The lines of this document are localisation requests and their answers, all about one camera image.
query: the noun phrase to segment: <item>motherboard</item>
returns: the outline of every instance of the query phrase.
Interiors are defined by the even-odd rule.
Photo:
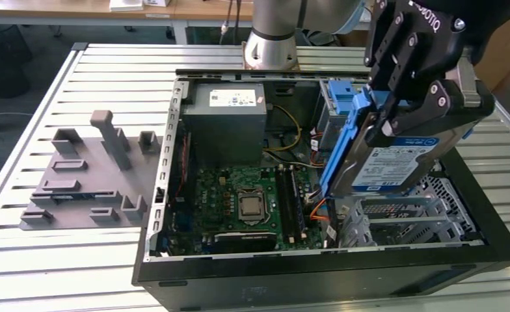
[[[285,200],[281,175],[291,174],[297,200]],[[196,175],[195,209],[176,217],[180,228],[175,254],[301,250],[322,247],[321,227],[306,224],[302,197],[310,193],[305,168],[202,169]]]

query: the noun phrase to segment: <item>table surface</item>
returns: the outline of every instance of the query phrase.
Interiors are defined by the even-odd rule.
[[[166,14],[182,20],[225,20],[230,0],[172,0],[168,6],[144,6],[142,11],[111,12],[111,0],[0,0],[0,16],[43,18],[150,18]],[[235,17],[237,4],[233,4]],[[241,20],[251,20],[253,0],[242,2]]]
[[[144,6],[142,11],[111,12],[111,0],[0,0],[0,16],[31,18],[148,18],[146,14],[167,14],[176,9],[179,0],[170,6]]]
[[[301,47],[302,70],[365,71],[362,49]],[[114,112],[126,135],[164,134],[178,68],[242,68],[242,50],[207,45],[91,44],[72,51],[0,173],[0,312],[164,311],[131,285],[140,229],[21,231],[29,203],[62,127],[99,137],[94,110]],[[458,145],[510,230],[510,117],[502,109]],[[432,296],[339,302],[290,311],[510,311],[510,268],[480,274]]]

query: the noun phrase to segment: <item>power supply label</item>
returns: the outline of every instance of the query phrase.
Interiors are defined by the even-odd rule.
[[[438,142],[438,138],[400,137],[389,148],[374,148],[353,188],[358,192],[396,189],[418,168],[417,158],[429,153]]]
[[[255,90],[213,90],[210,94],[211,107],[253,107],[257,106]]]

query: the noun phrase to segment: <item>aluminum slotted table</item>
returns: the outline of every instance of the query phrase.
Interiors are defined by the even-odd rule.
[[[368,70],[362,49],[301,47],[302,70]],[[71,51],[0,173],[0,311],[164,311],[131,285],[139,228],[21,231],[20,215],[55,150],[60,127],[99,137],[94,110],[110,109],[127,136],[163,134],[178,68],[242,68],[241,47],[90,44]],[[510,230],[510,116],[496,113],[460,153]],[[510,267],[432,296],[277,307],[286,311],[510,311]]]

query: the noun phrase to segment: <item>ram slot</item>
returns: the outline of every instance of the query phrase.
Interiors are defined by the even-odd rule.
[[[278,167],[275,178],[283,240],[295,243],[306,236],[303,233],[302,202],[293,169]]]

